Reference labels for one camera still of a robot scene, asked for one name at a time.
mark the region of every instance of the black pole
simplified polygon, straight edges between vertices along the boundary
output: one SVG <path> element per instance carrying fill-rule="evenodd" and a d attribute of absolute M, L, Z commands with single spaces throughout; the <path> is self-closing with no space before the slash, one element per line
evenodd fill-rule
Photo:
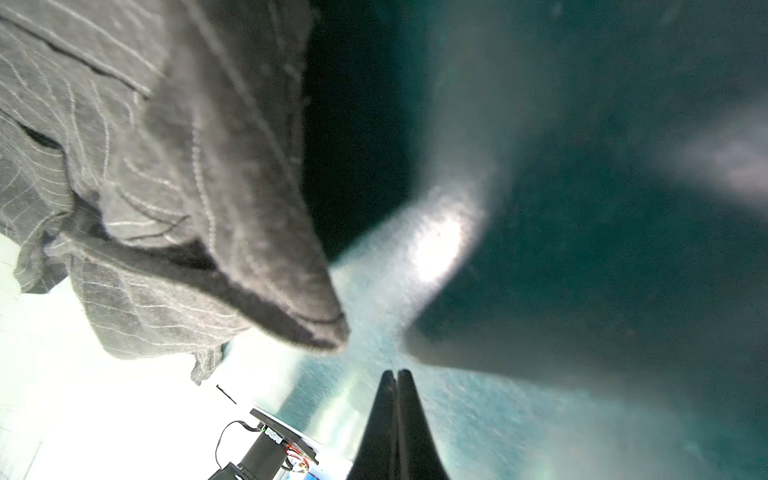
<path fill-rule="evenodd" d="M 287 456 L 284 446 L 262 433 L 238 466 L 255 480 L 272 480 Z"/>

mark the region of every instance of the black wire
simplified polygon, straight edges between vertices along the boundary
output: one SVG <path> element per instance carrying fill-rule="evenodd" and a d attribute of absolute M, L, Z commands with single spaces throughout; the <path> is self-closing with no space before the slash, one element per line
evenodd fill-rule
<path fill-rule="evenodd" d="M 246 429 L 249 432 L 261 432 L 261 429 L 255 429 L 254 427 L 248 425 L 247 423 L 245 423 L 242 420 L 233 420 L 232 422 L 227 423 L 227 426 L 224 427 L 224 430 L 221 431 L 221 435 L 219 435 L 219 441 L 216 442 L 216 449 L 214 450 L 214 458 L 216 459 L 216 465 L 219 465 L 219 470 L 221 470 L 221 464 L 219 463 L 219 445 L 221 445 L 221 438 L 224 436 L 224 432 L 233 423 L 241 424 L 243 426 L 243 428 Z"/>

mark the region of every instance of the black cable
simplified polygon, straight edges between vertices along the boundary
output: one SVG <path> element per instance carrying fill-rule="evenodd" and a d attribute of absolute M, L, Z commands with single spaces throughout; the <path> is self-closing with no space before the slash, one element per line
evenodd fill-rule
<path fill-rule="evenodd" d="M 261 432 L 261 429 L 255 429 L 254 427 L 248 425 L 247 423 L 245 423 L 242 420 L 233 420 L 232 422 L 227 423 L 227 426 L 224 427 L 224 430 L 221 431 L 221 435 L 219 435 L 219 441 L 216 442 L 216 449 L 214 450 L 214 458 L 216 459 L 216 465 L 219 465 L 219 470 L 221 470 L 221 464 L 219 463 L 219 445 L 221 445 L 221 438 L 224 436 L 224 432 L 233 423 L 241 424 L 243 426 L 243 428 L 246 429 L 249 432 Z"/>

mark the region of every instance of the white surface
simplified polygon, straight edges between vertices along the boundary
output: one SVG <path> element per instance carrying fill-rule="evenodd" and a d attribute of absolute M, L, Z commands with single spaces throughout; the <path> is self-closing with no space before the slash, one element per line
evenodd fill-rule
<path fill-rule="evenodd" d="M 0 478 L 209 478 L 221 429 L 255 420 L 189 380 L 192 355 L 109 356 L 68 280 L 21 295 L 17 255 L 0 236 Z M 222 463 L 237 463 L 254 435 L 229 427 Z"/>

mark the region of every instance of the gray pinstripe fabric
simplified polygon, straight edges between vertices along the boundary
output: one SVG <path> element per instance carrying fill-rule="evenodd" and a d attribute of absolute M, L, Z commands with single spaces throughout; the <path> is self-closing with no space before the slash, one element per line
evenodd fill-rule
<path fill-rule="evenodd" d="M 298 0 L 6 0 L 0 224 L 25 292 L 72 279 L 120 358 L 254 322 L 314 349 L 348 330 L 300 196 Z"/>

